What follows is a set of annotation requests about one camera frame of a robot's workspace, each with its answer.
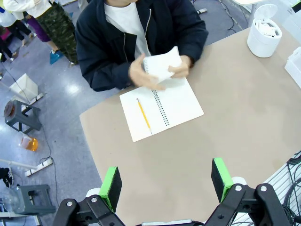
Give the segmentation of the person's left hand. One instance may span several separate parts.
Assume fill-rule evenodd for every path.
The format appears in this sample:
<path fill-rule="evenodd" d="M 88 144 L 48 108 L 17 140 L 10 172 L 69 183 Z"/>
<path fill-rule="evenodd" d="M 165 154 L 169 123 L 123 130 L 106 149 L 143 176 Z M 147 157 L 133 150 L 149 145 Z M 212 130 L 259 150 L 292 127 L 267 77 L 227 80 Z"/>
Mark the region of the person's left hand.
<path fill-rule="evenodd" d="M 190 67 L 192 65 L 192 61 L 189 56 L 181 55 L 181 65 L 178 67 L 169 66 L 169 72 L 173 73 L 172 78 L 186 78 L 189 75 Z"/>

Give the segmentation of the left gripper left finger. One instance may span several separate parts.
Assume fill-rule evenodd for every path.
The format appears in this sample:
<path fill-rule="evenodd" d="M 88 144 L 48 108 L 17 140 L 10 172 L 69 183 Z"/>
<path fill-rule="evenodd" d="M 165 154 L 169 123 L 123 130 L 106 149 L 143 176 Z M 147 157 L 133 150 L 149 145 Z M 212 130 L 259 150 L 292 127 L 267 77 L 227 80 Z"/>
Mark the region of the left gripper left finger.
<path fill-rule="evenodd" d="M 109 167 L 100 191 L 78 202 L 64 199 L 57 210 L 54 226 L 123 226 L 116 214 L 122 188 L 117 166 Z"/>

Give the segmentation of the person's right hand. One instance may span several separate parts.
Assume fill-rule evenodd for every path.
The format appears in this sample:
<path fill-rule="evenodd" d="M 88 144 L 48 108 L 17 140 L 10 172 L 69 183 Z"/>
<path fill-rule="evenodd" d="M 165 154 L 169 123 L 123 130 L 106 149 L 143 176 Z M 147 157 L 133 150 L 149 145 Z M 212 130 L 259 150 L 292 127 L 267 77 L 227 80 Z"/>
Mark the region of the person's right hand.
<path fill-rule="evenodd" d="M 146 87 L 152 90 L 165 90 L 165 87 L 157 83 L 157 77 L 148 75 L 142 68 L 145 54 L 142 53 L 129 67 L 128 75 L 135 86 Z"/>

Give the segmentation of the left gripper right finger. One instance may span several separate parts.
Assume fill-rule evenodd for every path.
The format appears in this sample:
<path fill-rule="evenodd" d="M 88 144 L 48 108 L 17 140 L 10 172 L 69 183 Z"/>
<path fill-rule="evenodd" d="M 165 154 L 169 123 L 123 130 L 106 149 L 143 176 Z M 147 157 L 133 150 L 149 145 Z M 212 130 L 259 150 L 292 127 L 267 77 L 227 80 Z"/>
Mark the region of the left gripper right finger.
<path fill-rule="evenodd" d="M 238 213 L 246 213 L 254 226 L 289 226 L 290 222 L 272 185 L 251 188 L 234 183 L 222 158 L 213 158 L 211 179 L 219 205 L 206 226 L 230 226 Z"/>

